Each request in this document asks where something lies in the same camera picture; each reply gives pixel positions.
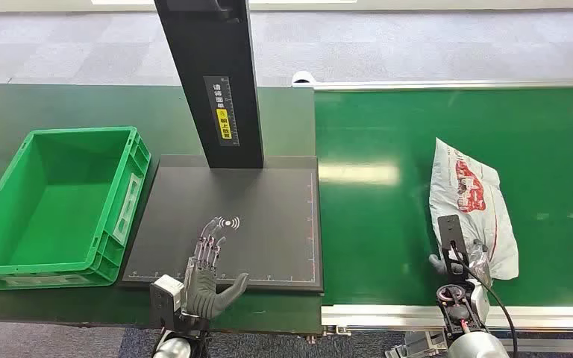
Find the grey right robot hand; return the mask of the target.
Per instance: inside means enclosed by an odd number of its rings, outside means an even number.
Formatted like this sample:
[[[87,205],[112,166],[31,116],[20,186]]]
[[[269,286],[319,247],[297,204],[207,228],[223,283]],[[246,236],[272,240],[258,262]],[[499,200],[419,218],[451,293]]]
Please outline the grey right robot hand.
[[[468,255],[471,271],[484,283],[491,286],[492,278],[489,268],[488,248],[479,239],[474,239],[472,246],[468,249]],[[438,255],[431,254],[428,257],[428,261],[438,274],[447,274],[446,264],[444,261],[441,261]]]

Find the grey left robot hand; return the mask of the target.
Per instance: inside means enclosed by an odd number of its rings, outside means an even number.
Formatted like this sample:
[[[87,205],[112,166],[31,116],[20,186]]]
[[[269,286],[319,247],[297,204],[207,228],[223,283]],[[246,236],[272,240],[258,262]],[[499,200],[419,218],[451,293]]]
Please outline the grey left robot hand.
[[[193,255],[188,259],[184,311],[211,320],[224,312],[247,289],[249,274],[240,274],[234,283],[217,292],[217,266],[226,240],[221,234],[222,218],[212,218],[198,235]]]

